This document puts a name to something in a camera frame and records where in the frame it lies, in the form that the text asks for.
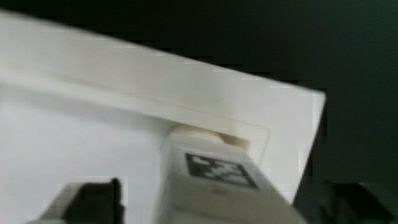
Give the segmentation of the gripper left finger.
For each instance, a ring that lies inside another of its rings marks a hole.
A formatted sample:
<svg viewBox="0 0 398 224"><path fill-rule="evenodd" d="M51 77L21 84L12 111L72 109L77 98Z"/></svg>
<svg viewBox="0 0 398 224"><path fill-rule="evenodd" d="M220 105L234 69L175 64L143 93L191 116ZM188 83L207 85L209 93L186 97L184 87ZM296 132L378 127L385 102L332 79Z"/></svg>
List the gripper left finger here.
<svg viewBox="0 0 398 224"><path fill-rule="evenodd" d="M122 185L108 182L69 183L33 224L124 224Z"/></svg>

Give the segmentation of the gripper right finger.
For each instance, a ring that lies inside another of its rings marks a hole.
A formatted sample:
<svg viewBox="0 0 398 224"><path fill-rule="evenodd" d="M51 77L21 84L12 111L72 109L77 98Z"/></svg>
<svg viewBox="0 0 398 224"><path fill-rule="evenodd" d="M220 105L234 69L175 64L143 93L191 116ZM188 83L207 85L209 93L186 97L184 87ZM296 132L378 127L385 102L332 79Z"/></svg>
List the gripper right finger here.
<svg viewBox="0 0 398 224"><path fill-rule="evenodd" d="M374 183L323 183L319 224L398 224L398 197Z"/></svg>

